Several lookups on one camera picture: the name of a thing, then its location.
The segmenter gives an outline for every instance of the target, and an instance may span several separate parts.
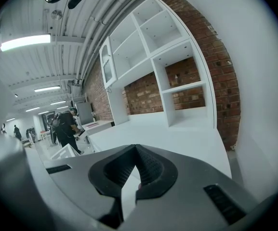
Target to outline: white cabinet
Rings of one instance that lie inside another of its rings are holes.
[[[200,81],[171,88],[166,67],[193,57]],[[145,0],[106,39],[100,49],[105,88],[115,124],[129,120],[122,89],[155,72],[166,127],[185,130],[216,128],[216,102],[205,58],[182,20],[161,0]],[[202,87],[205,107],[175,110],[175,92]]]

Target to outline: white table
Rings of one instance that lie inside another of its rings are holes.
[[[218,130],[197,128],[172,130],[161,126],[128,121],[91,135],[90,142],[99,151],[127,144],[143,144],[200,159],[228,177],[229,160]]]
[[[95,121],[95,122],[91,122],[88,124],[84,124],[82,125],[82,128],[85,130],[85,132],[81,135],[81,137],[85,137],[85,136],[91,136],[92,134],[98,133],[102,130],[105,130],[107,128],[112,127],[111,126],[111,122],[114,122],[112,120],[108,120],[108,121],[103,121],[103,120],[99,120],[99,121]],[[98,123],[97,125],[88,128],[88,125],[92,125],[94,123]]]

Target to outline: white ceiling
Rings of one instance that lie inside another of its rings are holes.
[[[79,69],[79,55],[86,50],[82,46],[93,22],[91,16],[95,17],[94,13],[105,0],[97,0],[98,3],[93,1],[95,0],[83,0],[73,10],[67,8],[67,0],[55,4],[48,4],[44,0],[12,0],[5,6],[1,21],[2,42],[44,33],[50,33],[54,41],[46,45],[0,51],[0,78],[18,95],[8,117],[23,114],[25,110],[35,107],[41,107],[33,111],[37,114],[70,105],[73,95],[67,84],[75,80]],[[124,6],[125,4],[120,4],[120,10]],[[63,18],[59,21],[51,18],[51,13],[56,9],[63,13]],[[54,85],[60,85],[62,89],[34,92],[34,89]],[[81,101],[85,98],[79,95],[75,99]],[[67,103],[54,108],[50,106],[50,103],[63,100]]]

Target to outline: fluorescent light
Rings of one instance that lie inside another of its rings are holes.
[[[45,114],[45,113],[49,113],[49,111],[38,113],[38,115]]]
[[[57,110],[64,109],[64,108],[67,108],[67,107],[69,107],[69,106],[59,107],[59,108],[57,108]]]
[[[51,103],[50,105],[55,105],[55,104],[59,104],[59,103],[66,103],[66,101],[61,101],[61,102]]]
[[[37,110],[37,109],[39,109],[39,107],[37,107],[37,108],[33,108],[33,109],[30,109],[30,110],[25,110],[25,112],[29,112],[29,111],[32,111],[32,110]]]
[[[44,91],[44,90],[54,90],[54,89],[60,89],[60,86],[55,86],[55,87],[46,87],[46,88],[41,88],[41,89],[36,89],[34,90],[35,92],[39,92],[39,91]]]
[[[42,43],[50,43],[50,42],[51,42],[50,34],[35,35],[35,36],[29,36],[29,37],[24,37],[24,38],[17,38],[17,39],[2,43],[0,50],[7,51],[10,49],[25,46],[25,45],[42,44]]]

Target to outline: ceiling beam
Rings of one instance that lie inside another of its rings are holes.
[[[69,36],[57,36],[56,43],[58,45],[77,45],[81,46],[84,43],[85,38],[69,37]],[[51,36],[51,43],[55,44],[55,36]]]
[[[21,108],[21,109],[18,109],[17,111],[19,113],[25,113],[25,110],[32,109],[32,108],[35,108],[35,107],[40,107],[40,109],[35,110],[35,113],[40,113],[40,112],[45,111],[45,110],[52,111],[52,110],[56,110],[58,107],[70,105],[70,101],[72,99],[71,98],[66,98],[64,100],[66,100],[66,103],[61,103],[60,105],[58,105],[58,104],[57,105],[50,105],[51,101],[47,101],[47,102],[43,102],[41,104],[32,105],[30,107]],[[73,100],[75,102],[76,101],[77,102],[84,101],[85,100],[85,96],[82,95],[82,96],[74,97]]]
[[[24,99],[17,100],[15,102],[14,106],[19,105],[19,104],[28,103],[30,101],[37,101],[37,100],[44,99],[44,98],[52,98],[55,96],[67,95],[67,94],[70,94],[70,93],[69,93],[69,91],[66,91],[66,90],[64,91],[64,93],[61,90],[59,90],[59,91],[54,91],[52,93],[38,94],[38,95],[35,94],[32,97],[27,97]]]
[[[74,80],[76,78],[76,75],[62,75],[60,76],[61,80]],[[19,88],[25,88],[31,85],[37,85],[37,84],[45,84],[50,83],[53,81],[59,81],[59,76],[51,76],[51,77],[43,77],[38,79],[33,79],[25,82],[21,82],[19,84],[14,84],[9,86],[10,90],[16,90]]]

